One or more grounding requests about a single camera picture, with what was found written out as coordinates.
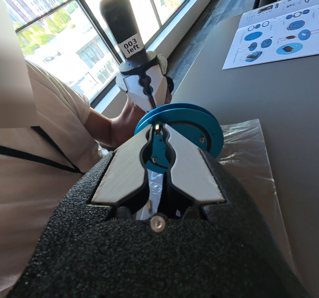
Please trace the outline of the person's left forearm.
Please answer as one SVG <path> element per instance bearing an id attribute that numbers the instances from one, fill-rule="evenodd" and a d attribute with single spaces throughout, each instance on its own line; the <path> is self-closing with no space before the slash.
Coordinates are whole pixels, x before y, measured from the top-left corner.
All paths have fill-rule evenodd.
<path id="1" fill-rule="evenodd" d="M 84 127 L 94 140 L 107 146 L 108 149 L 114 149 L 111 126 L 111 119 L 90 108 Z"/>

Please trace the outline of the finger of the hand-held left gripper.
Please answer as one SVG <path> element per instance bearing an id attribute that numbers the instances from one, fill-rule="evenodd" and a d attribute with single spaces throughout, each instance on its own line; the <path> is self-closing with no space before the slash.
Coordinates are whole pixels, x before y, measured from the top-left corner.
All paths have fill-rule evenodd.
<path id="1" fill-rule="evenodd" d="M 166 98 L 166 77 L 162 74 L 160 65 L 152 66 L 147 70 L 147 76 L 151 78 L 148 93 L 152 94 L 154 105 L 151 105 L 151 97 L 148 98 L 149 103 L 147 110 L 152 110 L 164 105 Z"/>
<path id="2" fill-rule="evenodd" d="M 127 76 L 124 79 L 127 88 L 127 95 L 131 101 L 139 106 L 145 112 L 153 109 L 149 101 L 149 97 L 144 93 L 144 88 L 140 85 L 140 77 L 138 75 Z"/>

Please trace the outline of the large window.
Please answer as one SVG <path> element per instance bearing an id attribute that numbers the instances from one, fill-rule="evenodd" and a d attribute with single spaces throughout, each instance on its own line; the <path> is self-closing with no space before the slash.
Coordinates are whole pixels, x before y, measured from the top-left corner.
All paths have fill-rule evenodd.
<path id="1" fill-rule="evenodd" d="M 3 0 L 25 59 L 84 94 L 90 102 L 118 71 L 117 56 L 93 25 L 100 25 L 124 59 L 99 4 L 101 0 Z M 146 46 L 190 0 L 130 0 Z"/>

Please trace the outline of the clear plastic bag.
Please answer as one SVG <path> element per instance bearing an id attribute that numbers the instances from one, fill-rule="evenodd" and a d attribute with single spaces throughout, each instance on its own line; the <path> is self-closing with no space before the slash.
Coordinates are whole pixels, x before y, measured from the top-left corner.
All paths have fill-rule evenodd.
<path id="1" fill-rule="evenodd" d="M 218 161 L 252 196 L 287 264 L 297 273 L 259 120 L 222 125 L 221 129 L 224 146 Z"/>

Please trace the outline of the grey desk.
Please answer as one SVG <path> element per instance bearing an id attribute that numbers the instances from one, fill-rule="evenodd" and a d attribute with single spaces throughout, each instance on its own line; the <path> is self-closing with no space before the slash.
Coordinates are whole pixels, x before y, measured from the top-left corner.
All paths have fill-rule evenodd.
<path id="1" fill-rule="evenodd" d="M 221 125 L 259 119 L 273 191 L 253 187 L 257 169 L 233 174 L 257 202 L 303 284 L 318 297 L 318 56 L 222 70 L 241 15 L 216 25 L 172 102 L 210 111 Z"/>

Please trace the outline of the printed instruction sheet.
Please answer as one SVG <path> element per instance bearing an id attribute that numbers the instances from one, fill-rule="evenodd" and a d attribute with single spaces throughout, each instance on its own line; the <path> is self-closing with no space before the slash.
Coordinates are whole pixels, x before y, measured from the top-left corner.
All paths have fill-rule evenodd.
<path id="1" fill-rule="evenodd" d="M 281 0 L 244 13 L 223 70 L 319 53 L 319 0 Z"/>

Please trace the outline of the blue metal turntable base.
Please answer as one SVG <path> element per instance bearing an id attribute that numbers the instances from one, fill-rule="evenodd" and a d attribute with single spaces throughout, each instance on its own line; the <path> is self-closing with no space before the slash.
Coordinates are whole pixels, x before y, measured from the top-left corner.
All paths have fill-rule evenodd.
<path id="1" fill-rule="evenodd" d="M 170 125 L 214 158 L 218 157 L 223 148 L 224 136 L 220 124 L 213 114 L 200 106 L 172 103 L 158 107 L 139 121 L 134 134 L 149 124 L 155 125 L 159 122 Z"/>

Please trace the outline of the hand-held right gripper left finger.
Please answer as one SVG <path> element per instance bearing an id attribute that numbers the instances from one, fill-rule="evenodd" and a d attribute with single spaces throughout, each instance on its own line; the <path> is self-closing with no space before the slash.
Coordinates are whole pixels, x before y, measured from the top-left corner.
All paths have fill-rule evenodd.
<path id="1" fill-rule="evenodd" d="M 149 199 L 145 163 L 152 154 L 153 127 L 148 125 L 115 150 L 91 203 L 143 207 Z"/>

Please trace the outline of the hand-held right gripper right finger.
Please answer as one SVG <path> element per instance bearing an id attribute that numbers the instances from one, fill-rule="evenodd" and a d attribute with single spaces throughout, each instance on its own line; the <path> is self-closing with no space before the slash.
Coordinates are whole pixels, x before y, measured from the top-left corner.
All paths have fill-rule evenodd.
<path id="1" fill-rule="evenodd" d="M 200 148 L 170 125 L 163 125 L 166 134 L 166 158 L 170 165 L 168 186 L 195 205 L 224 203 L 223 197 L 211 174 Z"/>

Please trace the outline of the person's left hand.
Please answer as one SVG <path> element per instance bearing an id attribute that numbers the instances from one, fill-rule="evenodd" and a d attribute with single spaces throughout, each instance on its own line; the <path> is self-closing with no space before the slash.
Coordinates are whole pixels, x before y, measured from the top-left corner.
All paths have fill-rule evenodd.
<path id="1" fill-rule="evenodd" d="M 128 97 L 121 114 L 111 119 L 110 143 L 107 146 L 118 148 L 134 136 L 138 122 L 146 115 L 146 112 L 134 104 Z"/>

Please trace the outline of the person's torso in pale shirt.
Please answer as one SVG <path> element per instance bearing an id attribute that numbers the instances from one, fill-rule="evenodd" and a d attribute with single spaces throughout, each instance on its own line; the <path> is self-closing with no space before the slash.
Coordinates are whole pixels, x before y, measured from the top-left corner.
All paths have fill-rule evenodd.
<path id="1" fill-rule="evenodd" d="M 84 124 L 88 99 L 40 67 L 27 62 L 39 126 L 83 173 L 103 157 Z M 30 260 L 50 216 L 82 177 L 62 169 L 1 155 L 1 297 Z"/>

